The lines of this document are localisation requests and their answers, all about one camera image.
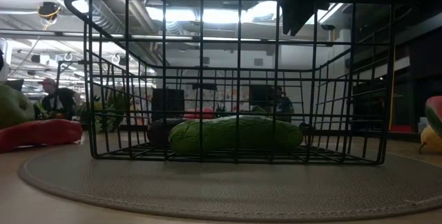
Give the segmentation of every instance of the cucumber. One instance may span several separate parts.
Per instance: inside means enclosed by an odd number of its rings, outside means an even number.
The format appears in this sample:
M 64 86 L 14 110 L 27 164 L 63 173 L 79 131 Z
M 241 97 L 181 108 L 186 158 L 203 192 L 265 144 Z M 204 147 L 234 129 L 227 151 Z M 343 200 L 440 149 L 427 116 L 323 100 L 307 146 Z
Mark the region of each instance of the cucumber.
M 273 120 L 262 116 L 239 117 L 240 149 L 293 150 L 302 142 L 302 131 L 286 122 L 276 120 L 273 143 Z M 236 116 L 202 121 L 203 152 L 232 149 L 236 141 Z M 169 141 L 180 154 L 200 152 L 200 120 L 188 120 L 171 130 Z

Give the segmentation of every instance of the black wire basket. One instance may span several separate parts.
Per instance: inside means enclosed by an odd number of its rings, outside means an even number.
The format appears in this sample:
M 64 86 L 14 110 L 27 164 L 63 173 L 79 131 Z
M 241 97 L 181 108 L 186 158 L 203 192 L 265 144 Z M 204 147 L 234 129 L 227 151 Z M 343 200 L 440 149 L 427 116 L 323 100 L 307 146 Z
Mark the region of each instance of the black wire basket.
M 184 0 L 83 0 L 89 3 L 86 14 L 80 13 L 73 2 L 65 0 L 66 7 L 84 21 L 84 73 L 86 108 L 92 157 L 116 160 L 156 160 L 180 162 L 235 162 L 264 164 L 319 164 L 319 165 L 379 165 L 384 163 L 390 121 L 390 98 L 394 72 L 394 12 L 395 6 L 408 0 L 292 0 L 312 5 L 312 40 L 284 39 L 280 33 L 281 17 L 273 24 L 272 39 L 244 37 L 243 24 L 236 24 L 235 38 L 206 36 L 204 21 L 195 21 L 199 35 L 172 36 L 165 31 L 166 11 L 170 2 Z M 124 32 L 108 33 L 99 26 L 93 14 L 96 1 L 124 1 Z M 130 5 L 135 1 L 162 2 L 162 35 L 133 32 Z M 276 16 L 281 15 L 281 2 L 290 0 L 185 0 L 199 5 L 200 19 L 213 1 L 235 2 L 238 19 L 243 6 L 250 1 L 275 1 Z M 348 40 L 336 40 L 332 28 L 320 28 L 317 6 L 324 3 L 347 5 L 346 23 L 350 28 Z M 363 38 L 357 37 L 359 24 L 357 7 L 375 5 L 387 9 L 387 25 Z M 330 38 L 320 40 L 318 33 L 327 31 Z M 105 43 L 122 49 L 120 56 L 109 59 L 102 55 Z M 192 43 L 199 49 L 194 66 L 172 66 L 168 63 L 170 44 Z M 205 47 L 224 44 L 235 48 L 235 66 L 206 66 Z M 244 65 L 242 48 L 250 45 L 274 48 L 271 68 Z M 311 49 L 307 68 L 287 68 L 281 62 L 282 46 L 306 46 Z M 339 53 L 326 61 L 318 59 L 320 47 L 342 47 Z M 147 57 L 140 53 L 157 51 L 161 55 Z M 361 52 L 369 53 L 363 65 L 355 59 Z M 154 64 L 152 59 L 160 62 Z M 383 80 L 377 78 L 376 67 L 387 67 Z M 276 100 L 277 89 L 288 92 L 293 105 L 290 113 L 280 113 Z M 264 111 L 253 109 L 259 106 Z M 295 149 L 254 149 L 240 145 L 240 116 L 262 115 L 272 121 L 273 137 L 282 118 L 299 126 L 303 132 L 302 144 Z M 168 131 L 167 118 L 195 118 L 204 124 L 205 118 L 236 116 L 231 127 L 232 147 L 205 151 L 203 128 L 199 130 L 198 152 L 177 153 L 167 140 L 161 145 L 149 141 L 149 126 L 163 121 Z

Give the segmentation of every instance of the ceiling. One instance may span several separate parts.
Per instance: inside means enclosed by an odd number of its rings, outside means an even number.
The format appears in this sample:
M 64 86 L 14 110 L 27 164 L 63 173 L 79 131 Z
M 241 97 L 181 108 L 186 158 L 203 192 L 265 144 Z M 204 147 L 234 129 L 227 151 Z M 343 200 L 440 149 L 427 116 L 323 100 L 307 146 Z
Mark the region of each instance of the ceiling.
M 45 1 L 59 3 L 57 0 L 0 0 L 0 29 L 43 30 L 47 28 L 48 31 L 82 33 L 83 22 L 63 7 L 56 21 L 48 25 L 48 22 L 37 14 L 37 8 Z M 116 19 L 124 23 L 124 2 L 106 1 L 104 3 L 115 15 Z M 155 20 L 152 15 L 153 13 L 146 10 L 144 6 L 142 6 L 141 9 L 139 8 L 143 2 L 138 3 L 140 4 L 137 6 L 134 5 L 135 10 L 131 10 L 129 14 L 130 32 L 139 35 L 161 35 L 161 21 Z M 184 6 L 186 2 L 175 2 L 173 5 L 176 7 L 180 6 L 180 4 Z M 319 41 L 329 41 L 339 38 L 339 30 L 348 26 L 348 16 L 343 13 L 344 8 L 344 6 L 340 6 L 340 9 L 338 9 L 334 15 L 331 15 L 326 22 L 326 24 L 335 25 L 335 32 L 329 32 L 322 28 L 318 29 Z M 179 22 L 179 25 L 183 35 L 199 35 L 200 26 L 198 20 Z M 204 26 L 205 37 L 238 38 L 237 24 L 208 23 Z M 276 23 L 274 18 L 259 22 L 253 20 L 242 23 L 242 38 L 275 39 L 275 35 Z M 75 41 L 59 41 L 57 38 L 54 38 L 53 40 L 42 39 L 37 41 L 38 35 L 23 38 L 20 35 L 2 36 L 0 34 L 0 38 L 2 37 L 8 40 L 9 44 L 13 46 L 12 60 L 10 62 L 13 72 L 10 78 L 26 78 L 32 86 L 36 86 L 36 79 L 56 77 L 57 75 L 56 67 L 30 61 L 32 55 L 50 55 L 51 59 L 63 59 L 66 54 L 69 54 L 73 56 L 73 61 L 79 61 L 83 58 L 83 43 L 81 39 L 76 39 Z M 313 37 L 314 26 L 311 24 L 305 24 L 294 37 L 283 34 L 280 35 L 280 39 L 309 41 L 313 40 Z M 152 46 L 148 43 L 141 43 L 140 46 L 142 52 L 161 53 L 160 46 Z M 195 44 L 168 43 L 166 45 L 166 60 L 170 65 L 198 65 L 200 56 L 199 48 L 200 47 Z M 210 57 L 211 63 L 209 66 L 235 66 L 237 48 L 238 46 L 236 44 L 205 44 L 204 56 Z M 272 61 L 274 61 L 273 58 L 276 49 L 274 44 L 244 44 L 241 49 L 241 55 L 244 57 L 243 62 L 247 64 L 245 66 L 254 67 L 253 62 L 248 62 L 247 60 L 250 59 L 250 61 L 252 61 L 253 59 L 259 58 L 264 60 L 260 68 L 273 68 L 274 65 Z M 332 48 L 318 48 L 318 60 L 326 62 L 329 59 L 330 50 L 332 50 Z M 116 54 L 124 56 L 124 51 L 115 44 L 104 44 L 103 56 L 106 59 L 109 61 L 114 59 L 115 61 Z M 281 48 L 279 54 L 280 66 L 286 68 L 309 68 L 312 55 L 312 47 L 291 46 L 289 48 Z M 155 59 L 155 57 L 158 58 L 158 55 L 154 55 L 153 59 L 157 62 L 158 59 Z M 131 60 L 130 65 L 131 70 L 137 72 L 138 63 L 135 60 Z M 72 64 L 71 67 L 64 72 L 63 80 L 66 80 L 68 84 L 76 85 L 77 80 L 81 80 L 81 73 L 79 72 L 82 69 L 82 66 Z

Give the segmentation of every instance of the black shirt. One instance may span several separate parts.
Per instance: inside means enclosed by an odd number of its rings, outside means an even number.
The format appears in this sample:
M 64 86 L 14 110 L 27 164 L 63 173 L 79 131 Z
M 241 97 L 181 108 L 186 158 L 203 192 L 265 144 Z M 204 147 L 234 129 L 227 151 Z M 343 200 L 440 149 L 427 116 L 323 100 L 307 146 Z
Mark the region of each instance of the black shirt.
M 69 88 L 59 88 L 55 93 L 47 95 L 41 104 L 48 113 L 61 112 L 71 117 L 75 111 L 74 94 Z

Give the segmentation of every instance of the round mat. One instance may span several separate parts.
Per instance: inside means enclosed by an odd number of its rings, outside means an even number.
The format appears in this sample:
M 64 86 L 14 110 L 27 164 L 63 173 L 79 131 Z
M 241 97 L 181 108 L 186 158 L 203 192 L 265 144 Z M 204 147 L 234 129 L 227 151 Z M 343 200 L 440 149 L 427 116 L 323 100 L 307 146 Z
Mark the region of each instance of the round mat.
M 442 206 L 442 169 L 389 155 L 378 167 L 93 160 L 88 145 L 24 163 L 27 183 L 131 212 L 217 221 L 348 221 Z

